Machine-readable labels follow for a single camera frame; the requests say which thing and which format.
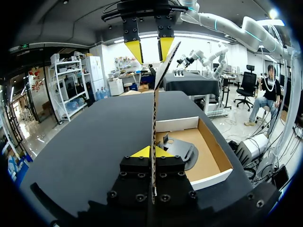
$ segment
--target black tablecloth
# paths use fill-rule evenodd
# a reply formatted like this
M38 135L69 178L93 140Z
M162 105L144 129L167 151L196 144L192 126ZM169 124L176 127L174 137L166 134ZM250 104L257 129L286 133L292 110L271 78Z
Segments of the black tablecloth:
M194 73L185 73L184 77L175 77L173 73L168 73L164 77L163 86L166 91L183 91L188 96L219 95L218 80L205 79Z
M41 151L20 186L30 204L47 221L54 217L30 190L42 190L74 216L87 211L88 201L107 203L107 192L119 163L151 143L153 94L111 97L94 103L75 117ZM199 116L229 158L233 172L222 183L198 191L199 206L220 210L234 203L252 186L243 168L209 118L179 91L160 92L157 120Z

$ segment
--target black office chair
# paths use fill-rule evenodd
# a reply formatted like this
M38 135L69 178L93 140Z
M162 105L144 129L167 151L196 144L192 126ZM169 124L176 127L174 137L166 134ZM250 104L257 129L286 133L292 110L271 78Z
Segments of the black office chair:
M253 105L253 103L248 101L246 98L255 96L257 75L252 73L252 71L255 69L254 66L247 65L246 68L248 70L250 70L251 72L244 72L243 81L242 81L242 85L241 85L241 87L243 89L240 89L239 87L237 89L237 93L240 94L241 96L244 96L244 99L235 99L233 102L235 103L236 101L240 101L237 104L237 107L239 107L239 104L245 103L248 106L248 112L249 112L250 105L252 108L254 107L254 105Z

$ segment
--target person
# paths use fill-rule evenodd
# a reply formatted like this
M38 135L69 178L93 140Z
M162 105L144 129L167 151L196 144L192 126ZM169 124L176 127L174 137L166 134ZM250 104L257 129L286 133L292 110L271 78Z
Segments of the person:
M267 137L269 137L269 134L271 133L273 126L275 124L276 121L275 119L278 113L281 87L279 81L276 80L276 69L274 68L274 66L269 65L267 69L268 69L269 77L266 79L261 79L261 78L258 79L259 89L261 91L264 90L265 94L263 97L259 97L255 100L254 107L250 115L250 119L248 122L245 122L244 124L246 126L254 126L255 118L257 116L259 108L267 105L270 108L270 113L271 113L270 127L266 135Z

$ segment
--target sneaker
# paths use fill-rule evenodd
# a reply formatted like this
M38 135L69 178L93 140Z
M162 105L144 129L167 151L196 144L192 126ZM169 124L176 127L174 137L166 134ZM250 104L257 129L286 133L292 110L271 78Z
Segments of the sneaker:
M256 125L256 123L254 123L254 122L244 122L244 124L246 126L255 126Z

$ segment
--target white refrigerator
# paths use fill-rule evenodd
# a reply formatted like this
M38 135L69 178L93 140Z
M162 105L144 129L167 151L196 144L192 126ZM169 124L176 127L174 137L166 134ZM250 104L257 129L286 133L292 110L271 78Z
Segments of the white refrigerator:
M85 82L90 81L94 98L96 99L96 92L105 87L105 75L102 73L101 59L98 56L87 56L82 59L82 68L86 69L88 73L84 73Z

